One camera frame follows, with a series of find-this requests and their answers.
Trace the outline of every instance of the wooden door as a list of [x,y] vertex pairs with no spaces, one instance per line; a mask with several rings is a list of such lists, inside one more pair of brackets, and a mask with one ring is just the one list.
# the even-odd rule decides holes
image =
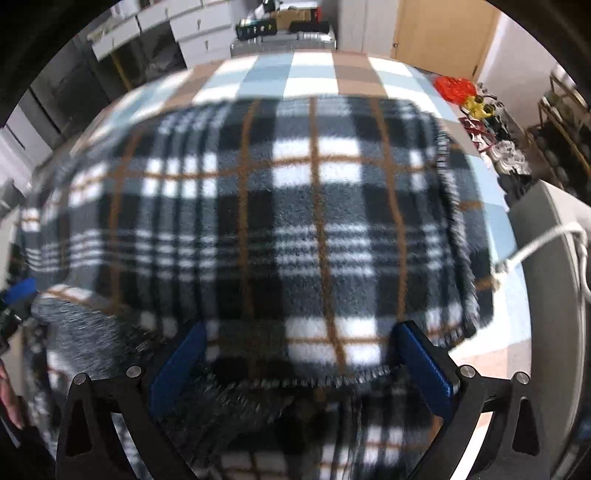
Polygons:
[[498,17],[485,0],[404,0],[391,56],[430,72],[475,79]]

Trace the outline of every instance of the blue gripper pad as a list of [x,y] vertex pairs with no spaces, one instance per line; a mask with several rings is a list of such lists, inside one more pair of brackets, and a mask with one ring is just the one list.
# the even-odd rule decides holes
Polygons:
[[148,408],[153,417],[161,417],[174,407],[193,365],[205,358],[206,344],[205,323],[197,322],[150,384]]
[[402,323],[395,328],[398,355],[421,390],[429,410],[444,421],[451,420],[453,416],[451,383],[446,380],[408,325]]

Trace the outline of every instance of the fleece blanket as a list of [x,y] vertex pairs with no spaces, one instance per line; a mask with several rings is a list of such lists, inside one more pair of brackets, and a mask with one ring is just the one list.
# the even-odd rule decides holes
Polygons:
[[121,375],[203,322],[204,361],[156,419],[199,476],[403,478],[439,424],[390,333],[414,320],[451,348],[490,322],[478,205],[407,100],[218,102],[111,132],[22,210],[31,415],[54,448],[73,375]]

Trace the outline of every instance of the human hand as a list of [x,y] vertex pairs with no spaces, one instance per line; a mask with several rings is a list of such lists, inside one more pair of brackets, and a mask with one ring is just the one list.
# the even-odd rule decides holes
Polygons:
[[18,397],[12,385],[10,384],[10,378],[8,378],[8,372],[4,367],[4,362],[0,359],[0,402],[6,408],[8,418],[14,425],[19,428],[24,428],[24,421],[22,419],[21,407],[18,403]]

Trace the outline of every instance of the yellow object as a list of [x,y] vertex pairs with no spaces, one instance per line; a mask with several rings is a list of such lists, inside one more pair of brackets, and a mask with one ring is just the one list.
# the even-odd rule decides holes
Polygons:
[[467,97],[463,107],[474,120],[482,120],[495,113],[495,107],[488,103],[484,103],[484,98],[479,95],[470,95]]

